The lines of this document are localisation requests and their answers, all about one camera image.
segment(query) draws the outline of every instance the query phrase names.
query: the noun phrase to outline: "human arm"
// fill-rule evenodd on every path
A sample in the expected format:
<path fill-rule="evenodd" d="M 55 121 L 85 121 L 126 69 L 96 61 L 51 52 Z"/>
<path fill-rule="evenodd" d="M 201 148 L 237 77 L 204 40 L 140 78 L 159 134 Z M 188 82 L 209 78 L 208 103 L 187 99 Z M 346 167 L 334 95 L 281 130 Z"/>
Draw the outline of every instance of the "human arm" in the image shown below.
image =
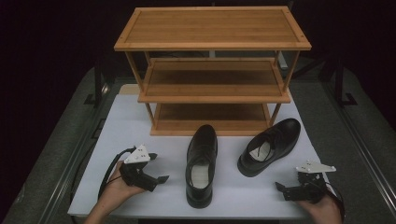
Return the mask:
<path fill-rule="evenodd" d="M 343 223 L 337 203 L 327 194 L 318 203 L 298 201 L 297 204 L 311 215 L 315 224 Z"/>
<path fill-rule="evenodd" d="M 103 194 L 85 219 L 84 224 L 104 223 L 107 216 L 120 207 L 126 200 L 145 191 L 139 187 L 125 184 L 122 178 L 120 178 L 121 164 L 122 161 L 117 163 L 114 173 L 109 178 L 109 182 Z"/>

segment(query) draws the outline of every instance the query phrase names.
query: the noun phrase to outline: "white tabletop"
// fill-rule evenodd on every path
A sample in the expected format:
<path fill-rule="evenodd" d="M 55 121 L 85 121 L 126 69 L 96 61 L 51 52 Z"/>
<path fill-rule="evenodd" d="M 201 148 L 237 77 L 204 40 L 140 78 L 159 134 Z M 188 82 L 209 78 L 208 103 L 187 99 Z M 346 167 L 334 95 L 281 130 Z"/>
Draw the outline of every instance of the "white tabletop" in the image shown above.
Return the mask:
<path fill-rule="evenodd" d="M 275 105 L 269 105 L 273 111 Z M 305 217 L 306 213 L 294 202 L 286 202 L 275 182 L 286 187 L 298 186 L 295 167 L 306 160 L 319 158 L 306 134 L 296 105 L 283 104 L 276 123 L 295 118 L 302 124 L 300 138 L 293 151 L 272 163 L 255 177 L 241 175 L 237 160 L 252 136 L 220 136 L 213 182 L 212 203 L 203 209 L 189 206 L 186 200 L 185 168 L 190 136 L 150 136 L 151 122 L 145 105 L 137 95 L 119 94 L 110 109 L 106 124 L 92 153 L 84 176 L 68 213 L 87 216 L 97 200 L 97 193 L 107 167 L 126 148 L 145 144 L 148 152 L 157 153 L 155 161 L 145 167 L 153 177 L 170 175 L 165 184 L 153 192 L 139 194 L 124 203 L 112 215 L 149 218 L 228 218 L 228 219 L 287 219 Z"/>

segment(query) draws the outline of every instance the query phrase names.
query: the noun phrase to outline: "white insole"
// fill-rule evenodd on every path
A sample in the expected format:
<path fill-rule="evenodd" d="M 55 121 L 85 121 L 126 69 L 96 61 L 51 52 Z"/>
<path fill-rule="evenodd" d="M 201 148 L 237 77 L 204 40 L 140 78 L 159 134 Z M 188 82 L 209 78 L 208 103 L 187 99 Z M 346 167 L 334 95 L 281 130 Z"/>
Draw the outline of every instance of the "white insole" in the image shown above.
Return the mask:
<path fill-rule="evenodd" d="M 198 188 L 204 189 L 209 184 L 209 164 L 200 164 L 192 166 L 191 184 Z"/>
<path fill-rule="evenodd" d="M 250 151 L 249 154 L 256 161 L 264 161 L 265 158 L 271 158 L 274 151 L 271 150 L 271 146 L 268 142 L 264 142 L 260 147 Z"/>

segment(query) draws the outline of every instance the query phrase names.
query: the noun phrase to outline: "black leather shoe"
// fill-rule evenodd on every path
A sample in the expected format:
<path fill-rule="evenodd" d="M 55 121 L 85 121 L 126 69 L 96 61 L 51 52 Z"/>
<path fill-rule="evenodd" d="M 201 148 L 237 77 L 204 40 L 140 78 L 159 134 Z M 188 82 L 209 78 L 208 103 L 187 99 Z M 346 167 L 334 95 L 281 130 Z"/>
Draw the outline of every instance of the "black leather shoe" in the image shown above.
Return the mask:
<path fill-rule="evenodd" d="M 284 119 L 256 135 L 239 157 L 239 172 L 253 177 L 272 162 L 288 155 L 297 143 L 300 130 L 301 125 L 297 119 Z"/>
<path fill-rule="evenodd" d="M 191 207 L 204 208 L 212 202 L 218 139 L 212 126 L 201 126 L 187 151 L 186 195 Z"/>

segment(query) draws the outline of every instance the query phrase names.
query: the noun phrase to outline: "shoe rack shelf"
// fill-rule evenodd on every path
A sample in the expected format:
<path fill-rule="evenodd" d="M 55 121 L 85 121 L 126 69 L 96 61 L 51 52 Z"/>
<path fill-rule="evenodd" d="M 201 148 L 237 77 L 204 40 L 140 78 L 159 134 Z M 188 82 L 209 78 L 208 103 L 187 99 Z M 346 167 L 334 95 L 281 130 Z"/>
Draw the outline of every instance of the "shoe rack shelf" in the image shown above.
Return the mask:
<path fill-rule="evenodd" d="M 287 7 L 137 7 L 115 45 L 124 51 L 146 105 L 152 135 L 193 135 L 211 124 L 218 135 L 256 135 L 271 127 L 300 50 L 310 50 Z M 151 51 L 271 50 L 268 58 L 151 58 Z M 294 51 L 285 78 L 277 59 Z M 134 51 L 145 52 L 140 77 Z M 156 103 L 151 111 L 150 103 Z M 267 104 L 276 104 L 272 116 Z"/>

